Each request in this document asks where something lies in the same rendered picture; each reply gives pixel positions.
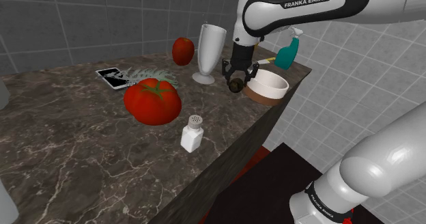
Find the grey-green fern leaf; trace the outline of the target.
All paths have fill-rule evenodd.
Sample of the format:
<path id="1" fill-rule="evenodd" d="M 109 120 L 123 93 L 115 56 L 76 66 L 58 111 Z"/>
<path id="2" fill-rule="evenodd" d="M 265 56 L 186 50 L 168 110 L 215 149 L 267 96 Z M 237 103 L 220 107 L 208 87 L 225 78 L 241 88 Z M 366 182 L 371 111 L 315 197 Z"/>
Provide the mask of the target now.
<path id="1" fill-rule="evenodd" d="M 129 68 L 127 70 L 121 71 L 118 74 L 118 77 L 127 81 L 128 83 L 131 83 L 132 85 L 137 84 L 144 79 L 153 78 L 159 81 L 166 81 L 172 84 L 174 88 L 178 87 L 178 81 L 171 71 L 161 70 L 158 68 L 137 69 L 133 72 L 131 72 L 131 68 Z"/>

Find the black smartphone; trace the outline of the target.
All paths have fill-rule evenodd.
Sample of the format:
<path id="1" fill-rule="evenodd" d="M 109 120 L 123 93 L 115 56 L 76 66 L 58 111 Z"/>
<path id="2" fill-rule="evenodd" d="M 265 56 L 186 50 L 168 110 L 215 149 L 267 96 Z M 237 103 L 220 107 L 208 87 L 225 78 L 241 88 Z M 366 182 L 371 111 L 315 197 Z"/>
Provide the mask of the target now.
<path id="1" fill-rule="evenodd" d="M 118 68 L 96 70 L 96 74 L 114 90 L 130 87 L 130 82 L 124 78 L 124 74 Z"/>

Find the small brown round fruit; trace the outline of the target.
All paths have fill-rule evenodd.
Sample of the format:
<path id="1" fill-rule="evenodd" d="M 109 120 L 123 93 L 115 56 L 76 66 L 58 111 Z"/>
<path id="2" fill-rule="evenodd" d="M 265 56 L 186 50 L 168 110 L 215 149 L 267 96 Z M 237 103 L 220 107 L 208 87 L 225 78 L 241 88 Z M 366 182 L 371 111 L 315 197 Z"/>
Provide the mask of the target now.
<path id="1" fill-rule="evenodd" d="M 233 93 L 241 92 L 244 88 L 244 81 L 240 78 L 230 80 L 228 84 L 229 90 Z"/>

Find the white salt shaker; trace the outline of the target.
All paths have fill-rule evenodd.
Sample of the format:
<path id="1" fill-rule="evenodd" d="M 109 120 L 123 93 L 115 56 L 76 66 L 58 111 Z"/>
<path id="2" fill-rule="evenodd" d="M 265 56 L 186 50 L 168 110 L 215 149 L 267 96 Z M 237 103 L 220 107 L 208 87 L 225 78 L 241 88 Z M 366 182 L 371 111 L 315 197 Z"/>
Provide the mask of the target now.
<path id="1" fill-rule="evenodd" d="M 201 144 L 203 137 L 202 122 L 201 116 L 191 115 L 188 124 L 182 130 L 180 145 L 189 153 L 196 150 Z"/>

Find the dark robot stand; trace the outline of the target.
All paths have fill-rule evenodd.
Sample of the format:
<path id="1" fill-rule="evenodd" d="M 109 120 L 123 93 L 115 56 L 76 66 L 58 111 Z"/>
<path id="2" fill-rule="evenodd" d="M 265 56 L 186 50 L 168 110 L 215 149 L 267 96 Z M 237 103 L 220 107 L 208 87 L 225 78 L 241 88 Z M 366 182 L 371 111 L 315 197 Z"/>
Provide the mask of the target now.
<path id="1" fill-rule="evenodd" d="M 343 181 L 338 166 L 322 174 L 285 143 L 222 191 L 204 224 L 295 224 L 290 198 L 295 211 L 306 214 L 311 201 L 304 200 L 304 189 L 310 183 L 328 208 L 342 213 L 354 209 L 352 224 L 384 224 L 359 205 L 364 198 Z"/>

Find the large red tomato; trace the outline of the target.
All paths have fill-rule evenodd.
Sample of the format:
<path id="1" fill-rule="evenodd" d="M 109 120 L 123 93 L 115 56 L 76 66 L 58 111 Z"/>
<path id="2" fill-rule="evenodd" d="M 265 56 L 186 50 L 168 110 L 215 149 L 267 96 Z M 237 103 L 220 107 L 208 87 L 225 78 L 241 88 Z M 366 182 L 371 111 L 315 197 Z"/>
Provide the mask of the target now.
<path id="1" fill-rule="evenodd" d="M 159 126 L 172 122 L 182 109 L 177 90 L 167 81 L 148 78 L 129 87 L 124 105 L 138 122 Z"/>

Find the white bowl with brown base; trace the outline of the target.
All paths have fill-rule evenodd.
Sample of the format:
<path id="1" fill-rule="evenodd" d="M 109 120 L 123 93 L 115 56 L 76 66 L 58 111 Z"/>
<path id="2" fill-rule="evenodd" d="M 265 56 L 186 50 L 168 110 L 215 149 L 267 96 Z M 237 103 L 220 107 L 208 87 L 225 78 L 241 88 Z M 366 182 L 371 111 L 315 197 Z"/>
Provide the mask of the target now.
<path id="1" fill-rule="evenodd" d="M 289 83 L 278 74 L 259 69 L 243 89 L 243 93 L 251 100 L 266 106 L 276 106 L 289 89 Z"/>

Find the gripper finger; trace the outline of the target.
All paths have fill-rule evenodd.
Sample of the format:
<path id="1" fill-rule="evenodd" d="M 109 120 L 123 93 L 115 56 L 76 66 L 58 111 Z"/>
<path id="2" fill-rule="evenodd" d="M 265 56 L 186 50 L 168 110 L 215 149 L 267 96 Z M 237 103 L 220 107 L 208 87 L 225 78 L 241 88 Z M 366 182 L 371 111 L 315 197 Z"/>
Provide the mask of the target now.
<path id="1" fill-rule="evenodd" d="M 233 74 L 230 63 L 230 59 L 222 59 L 222 75 L 225 77 L 227 85 L 230 84 L 230 78 Z"/>
<path id="2" fill-rule="evenodd" d="M 257 62 L 254 62 L 251 66 L 247 68 L 245 71 L 245 78 L 244 78 L 244 86 L 252 79 L 255 78 L 257 71 L 259 69 L 259 64 Z"/>

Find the red apple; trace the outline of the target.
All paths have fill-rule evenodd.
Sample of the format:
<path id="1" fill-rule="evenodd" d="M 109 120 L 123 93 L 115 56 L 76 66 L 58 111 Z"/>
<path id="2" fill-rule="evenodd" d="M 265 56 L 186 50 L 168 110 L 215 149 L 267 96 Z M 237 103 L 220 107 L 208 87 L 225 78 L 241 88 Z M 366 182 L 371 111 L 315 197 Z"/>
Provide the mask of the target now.
<path id="1" fill-rule="evenodd" d="M 173 61 L 179 66 L 190 63 L 195 53 L 195 46 L 188 38 L 178 38 L 172 48 Z"/>

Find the grey rounded object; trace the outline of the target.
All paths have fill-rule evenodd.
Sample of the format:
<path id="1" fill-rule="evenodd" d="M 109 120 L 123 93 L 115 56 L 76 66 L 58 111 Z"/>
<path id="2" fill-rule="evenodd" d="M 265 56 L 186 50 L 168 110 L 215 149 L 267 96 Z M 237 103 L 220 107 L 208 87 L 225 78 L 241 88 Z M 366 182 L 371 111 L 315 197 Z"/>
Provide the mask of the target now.
<path id="1" fill-rule="evenodd" d="M 0 180 L 0 224 L 13 224 L 18 218 L 18 209 Z"/>
<path id="2" fill-rule="evenodd" d="M 8 91 L 2 78 L 0 78 L 0 110 L 4 109 L 9 103 L 10 92 Z"/>

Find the teal spray bottle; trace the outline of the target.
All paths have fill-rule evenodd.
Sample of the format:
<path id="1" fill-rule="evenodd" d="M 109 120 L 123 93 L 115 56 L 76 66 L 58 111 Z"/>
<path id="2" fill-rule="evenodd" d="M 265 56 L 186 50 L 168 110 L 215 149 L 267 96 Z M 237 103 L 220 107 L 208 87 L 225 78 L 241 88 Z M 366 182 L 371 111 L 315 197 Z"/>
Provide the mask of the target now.
<path id="1" fill-rule="evenodd" d="M 294 62 L 294 59 L 298 52 L 299 37 L 304 33 L 303 30 L 293 27 L 294 37 L 289 46 L 283 47 L 279 50 L 276 55 L 274 64 L 284 70 L 288 70 Z"/>

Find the tall white glass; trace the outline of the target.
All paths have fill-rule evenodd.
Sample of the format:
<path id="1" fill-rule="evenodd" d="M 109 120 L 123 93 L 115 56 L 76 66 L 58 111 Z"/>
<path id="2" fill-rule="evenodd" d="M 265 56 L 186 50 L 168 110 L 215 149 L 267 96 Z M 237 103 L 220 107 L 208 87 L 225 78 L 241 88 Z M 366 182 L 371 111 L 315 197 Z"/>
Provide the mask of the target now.
<path id="1" fill-rule="evenodd" d="M 201 26 L 197 62 L 199 71 L 192 75 L 192 78 L 204 85 L 211 85 L 215 79 L 210 73 L 216 67 L 220 59 L 227 31 L 222 27 L 210 24 Z"/>

